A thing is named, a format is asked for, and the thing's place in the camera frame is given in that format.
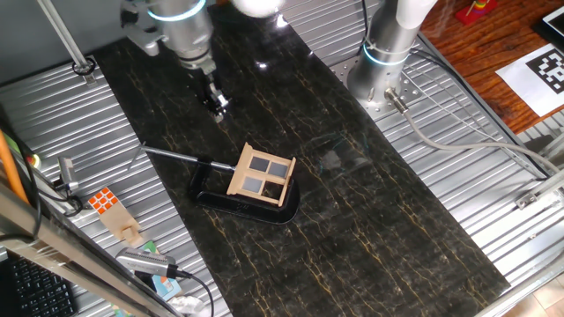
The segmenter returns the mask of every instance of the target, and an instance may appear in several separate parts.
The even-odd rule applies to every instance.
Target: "black keyboard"
[[[77,304],[71,284],[60,276],[9,254],[0,263],[0,309],[2,316],[71,317]]]

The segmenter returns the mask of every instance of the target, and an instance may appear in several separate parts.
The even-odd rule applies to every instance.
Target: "metal pole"
[[[564,272],[564,252],[560,252],[554,260],[544,266],[540,271],[529,276],[519,285],[501,295],[490,306],[479,312],[476,317],[502,316],[522,299],[554,280],[554,278],[562,272]]]
[[[69,51],[70,56],[74,60],[74,63],[76,63],[77,66],[81,69],[89,68],[90,66],[88,65],[88,62],[80,52],[77,43],[72,39],[69,30],[64,25],[61,16],[56,11],[55,6],[53,5],[53,3],[51,3],[51,0],[37,0],[37,2],[43,9],[43,12],[45,12],[45,15],[49,19],[49,22],[51,22],[53,28],[55,28],[56,33],[59,34],[61,41]]]
[[[59,35],[61,42],[67,48],[67,51],[69,51],[70,57],[72,57],[72,60],[74,61],[74,72],[82,76],[87,85],[95,85],[96,77],[93,74],[93,61],[88,62],[85,56],[82,55],[77,43],[72,39],[71,33],[69,33],[69,30],[64,25],[61,16],[56,11],[55,6],[51,3],[51,0],[37,0],[37,3],[39,3],[39,6],[43,9],[43,12],[49,19],[49,22],[51,22],[51,25]]]
[[[33,230],[37,211],[2,184],[0,205],[3,206],[0,208],[0,232]],[[181,316],[61,215],[51,213],[50,219],[41,217],[38,236],[38,240],[31,244],[18,240],[3,244],[137,316]]]
[[[129,166],[127,168],[128,170],[133,167],[133,163],[135,163],[135,160],[139,156],[139,153],[141,152],[141,150],[144,150],[146,152],[153,153],[153,154],[158,154],[158,155],[174,158],[174,159],[185,160],[185,161],[188,161],[190,163],[196,163],[197,164],[198,161],[199,161],[198,158],[191,157],[190,155],[178,154],[178,153],[174,153],[174,152],[171,152],[171,151],[155,149],[155,148],[152,148],[150,146],[145,146],[145,143],[143,143],[139,146],[139,149],[137,150],[135,157],[131,160],[131,163],[129,164]],[[213,168],[225,170],[225,171],[228,171],[228,172],[234,172],[235,169],[236,169],[236,166],[230,166],[228,164],[219,163],[219,162],[211,162],[210,165]]]

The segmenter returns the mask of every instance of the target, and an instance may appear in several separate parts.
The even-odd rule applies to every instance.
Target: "gray glass pane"
[[[245,181],[243,182],[243,189],[252,191],[253,193],[259,194],[261,190],[261,185],[263,185],[263,181],[257,180],[250,177],[245,177]]]
[[[288,166],[284,166],[282,164],[272,162],[271,168],[268,170],[268,173],[270,175],[285,178],[287,171],[288,171]]]
[[[268,164],[270,162],[268,161],[268,159],[264,159],[264,158],[253,158],[250,161],[250,168],[257,170],[257,171],[261,171],[261,172],[266,172],[266,169],[268,168]]]

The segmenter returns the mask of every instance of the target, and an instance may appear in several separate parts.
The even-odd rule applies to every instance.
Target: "small wooden block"
[[[119,240],[126,239],[130,244],[132,240],[138,240],[138,230],[141,225],[131,216],[121,203],[111,206],[104,213],[100,214],[100,221],[107,229]]]
[[[123,237],[126,241],[128,241],[132,246],[140,245],[143,243],[143,237],[139,234],[139,232],[134,228],[127,228],[122,231]]]

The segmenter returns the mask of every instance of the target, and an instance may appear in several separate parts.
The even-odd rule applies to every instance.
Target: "cable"
[[[448,110],[446,107],[443,107],[437,100],[435,100],[435,99],[434,99],[433,97],[431,97],[425,90],[423,90],[423,88],[421,88],[419,85],[417,85],[417,84],[413,81],[413,79],[411,79],[410,77],[408,77],[407,74],[404,73],[404,75],[405,75],[405,77],[406,77],[417,89],[419,89],[421,92],[423,92],[423,94],[425,95],[425,97],[427,97],[427,98],[429,98],[431,101],[433,101],[433,102],[435,103],[435,105],[437,105],[442,111],[446,112],[447,114],[452,115],[457,121],[461,122],[462,124],[464,124],[464,125],[465,125],[466,127],[468,127],[469,129],[474,130],[476,133],[479,133],[480,135],[485,136],[485,137],[489,138],[490,140],[493,140],[494,142],[497,142],[497,139],[495,139],[493,136],[490,136],[490,135],[488,135],[486,132],[482,132],[482,131],[480,131],[479,129],[476,129],[476,128],[472,127],[468,122],[466,122],[466,121],[463,120],[463,119],[460,119],[460,118],[459,118],[456,114],[454,114],[452,111]],[[448,90],[447,90],[446,88],[444,88],[441,84],[439,84],[439,85],[443,88],[443,90],[445,90],[446,92],[448,92]],[[455,96],[453,96],[453,95],[450,94],[449,92],[448,92],[448,94],[450,95],[450,97],[452,97],[453,100],[455,100],[456,103],[460,104],[460,103],[458,102],[458,100],[456,99]],[[466,111],[466,113],[474,120],[474,122],[476,122],[476,124],[477,124],[479,127],[481,127],[484,131],[486,131],[486,129],[485,129],[482,125],[480,125],[479,122],[476,121],[476,119],[468,112],[468,110],[466,109],[466,107],[464,107],[464,106],[461,105],[461,108]],[[512,152],[511,150],[509,150],[509,149],[506,149],[506,150],[507,150],[510,154],[515,155],[515,153]]]
[[[360,52],[362,51],[362,45],[364,45],[364,42],[367,40],[367,36],[368,36],[367,3],[365,2],[365,0],[361,0],[360,3],[362,4],[362,15],[364,16],[364,36],[362,37],[362,42],[360,43],[360,48],[359,51],[356,53],[356,55],[360,54]]]
[[[0,118],[0,124],[2,124],[5,129],[7,129],[13,134],[13,137],[12,136],[11,137],[19,148],[19,153],[21,154],[21,157],[24,161],[24,165],[26,166],[27,174],[29,175],[29,180],[31,181],[31,189],[26,192],[26,197],[28,203],[31,204],[32,207],[37,209],[35,227],[33,229],[33,238],[37,239],[37,234],[39,233],[39,229],[41,227],[41,197],[39,196],[39,192],[37,190],[37,181],[35,180],[35,176],[33,176],[33,168],[29,164],[29,161],[26,158],[27,156],[30,155],[33,156],[34,153],[28,152],[29,148],[18,137],[16,137],[16,134],[13,133],[13,129],[10,127],[10,125],[7,122],[1,120],[1,118]]]
[[[82,201],[80,200],[80,198],[76,195],[70,195],[70,196],[67,196],[65,198],[61,198],[61,197],[55,197],[55,196],[49,195],[41,189],[38,189],[38,191],[41,195],[47,197],[50,200],[54,200],[56,202],[61,202],[61,203],[75,202],[77,207],[75,207],[75,210],[71,213],[64,213],[63,216],[65,216],[65,217],[74,217],[77,214],[79,214],[83,210],[83,208],[85,207],[84,204],[82,204]]]
[[[178,277],[191,278],[191,279],[193,279],[194,281],[200,283],[200,284],[205,288],[205,291],[208,292],[208,296],[210,297],[211,317],[213,317],[214,314],[215,314],[215,313],[214,313],[214,310],[213,310],[213,296],[212,296],[212,292],[210,291],[210,288],[208,288],[208,285],[206,285],[206,284],[204,283],[204,281],[202,281],[201,279],[195,277],[193,274],[190,274],[190,273],[185,272],[185,271],[183,271],[183,270],[179,270],[179,269],[178,269],[178,270],[176,270],[175,273],[176,273],[176,275],[177,275]]]
[[[436,59],[435,56],[429,54],[429,53],[426,52],[426,51],[423,51],[423,50],[420,50],[420,49],[416,49],[416,48],[412,48],[411,51],[410,51],[410,54],[419,56],[419,57],[423,58],[424,60],[426,60],[426,61],[428,61],[428,62],[431,62],[431,63],[434,63],[434,64],[440,66],[441,68],[443,68],[444,70],[446,70],[464,89],[466,89],[466,91],[469,91],[469,92],[470,92],[470,91],[472,90],[472,88],[469,87],[469,86],[466,84],[466,82],[465,82],[450,66],[448,66],[446,63],[443,63],[441,60]],[[434,101],[434,103],[437,104],[442,110],[445,110],[447,113],[452,114],[452,113],[451,113],[449,110],[447,110],[446,108],[441,107],[441,105],[439,105],[438,102],[436,102],[436,101],[433,100],[430,96],[428,96],[428,94],[427,94],[425,91],[423,91],[420,87],[418,87],[418,88],[419,88],[430,100]],[[491,139],[494,140],[494,138],[492,138],[491,136],[489,136],[489,135],[487,135],[487,134],[485,134],[485,133],[482,133],[481,131],[479,131],[479,130],[473,128],[472,126],[470,126],[468,123],[462,121],[462,119],[458,118],[456,115],[454,115],[454,114],[452,114],[452,115],[453,115],[457,120],[459,120],[460,122],[464,123],[464,124],[465,124],[467,127],[469,127],[470,129],[474,129],[474,130],[475,130],[476,132],[478,132],[479,134],[482,134],[482,135],[487,136],[487,137],[489,137],[489,138],[491,138]],[[484,127],[482,127],[476,120],[474,120],[474,121],[475,121],[476,124],[478,124],[482,129],[484,129]],[[526,156],[531,162],[533,162],[533,164],[536,165],[536,162],[531,158],[531,155],[525,154],[525,156]],[[552,163],[550,163],[550,161],[548,161],[546,158],[543,158],[542,156],[539,156],[539,155],[538,155],[538,156],[533,156],[533,157],[539,159],[539,160],[540,160],[541,162],[543,162],[546,166],[552,165],[552,166],[556,167],[555,165],[553,165]]]
[[[483,143],[478,143],[478,144],[462,144],[462,145],[438,144],[435,141],[426,137],[423,134],[423,132],[421,132],[421,130],[419,130],[419,128],[417,127],[417,125],[413,121],[412,116],[409,114],[409,112],[405,112],[404,117],[409,122],[409,124],[412,126],[413,131],[421,138],[421,140],[423,140],[423,142],[425,142],[426,144],[428,144],[430,146],[433,146],[436,149],[447,150],[447,151],[460,151],[460,150],[479,149],[479,148],[484,148],[484,147],[506,148],[506,149],[511,149],[511,150],[514,150],[514,151],[519,151],[519,152],[527,154],[527,155],[529,155],[529,156],[531,156],[535,159],[538,159],[546,167],[552,169],[555,173],[558,173],[560,171],[560,169],[558,169],[558,167],[556,167],[548,159],[543,158],[542,156],[538,155],[534,151],[524,149],[519,145],[506,144],[506,143],[503,143],[503,142],[483,142]]]
[[[16,168],[16,163],[11,155],[10,147],[8,147],[8,143],[6,143],[6,138],[4,137],[2,130],[0,130],[0,159],[2,159],[2,162],[4,163],[4,170],[6,171],[8,182],[10,182],[11,190],[19,197],[19,199],[29,204],[26,191],[24,190],[24,187],[21,184],[21,179],[19,178],[18,168]]]

